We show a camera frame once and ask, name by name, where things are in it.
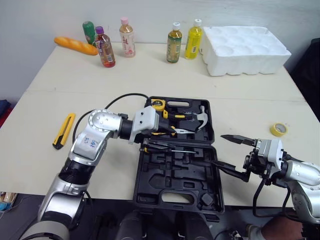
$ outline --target white foam packaging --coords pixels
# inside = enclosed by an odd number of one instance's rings
[[[260,26],[205,26],[199,51],[211,76],[274,74],[291,56]]]

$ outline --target black plastic toolbox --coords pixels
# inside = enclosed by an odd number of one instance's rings
[[[146,145],[141,144],[133,201],[141,208],[190,211],[206,215],[222,213],[225,207],[220,174],[212,164],[217,161],[217,152],[211,146],[215,135],[209,101],[162,96],[152,96],[151,99],[152,102],[165,101],[165,110],[169,113],[192,116],[189,120],[169,118],[169,124],[178,129],[196,132],[152,135],[146,141],[168,144],[173,150],[196,153],[149,153],[143,151]],[[201,113],[200,106],[204,106],[208,122],[197,131],[202,124],[195,115]],[[158,114],[160,118],[163,117],[162,111],[158,111]],[[178,194],[187,201],[164,201],[163,198],[168,194]]]

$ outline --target tape measure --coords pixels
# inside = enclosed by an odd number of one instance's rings
[[[151,99],[151,105],[157,112],[165,110],[166,101],[162,99]]]
[[[270,132],[276,137],[281,137],[287,133],[287,128],[282,123],[275,123],[270,127]]]

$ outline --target yellow tape roll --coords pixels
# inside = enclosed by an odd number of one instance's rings
[[[282,123],[275,123],[270,127],[270,132],[276,137],[281,137],[287,133],[287,128]]]

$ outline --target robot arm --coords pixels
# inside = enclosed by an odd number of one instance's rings
[[[246,144],[254,148],[245,157],[243,168],[246,172],[237,172],[235,166],[230,167],[230,165],[226,170],[226,166],[221,162],[218,168],[224,172],[231,172],[231,175],[245,182],[249,180],[250,173],[254,173],[260,175],[266,185],[274,184],[289,188],[299,220],[320,224],[319,166],[291,157],[284,151],[280,139],[250,139],[239,135],[222,135],[221,137],[233,143]]]
[[[106,109],[96,109],[89,115],[85,129],[76,138],[63,168],[43,199],[37,223],[21,240],[69,239],[69,229],[79,222],[85,204],[84,194],[108,139],[120,137],[133,143],[141,134],[158,130],[159,115],[151,106],[139,110],[134,121],[127,118]]]

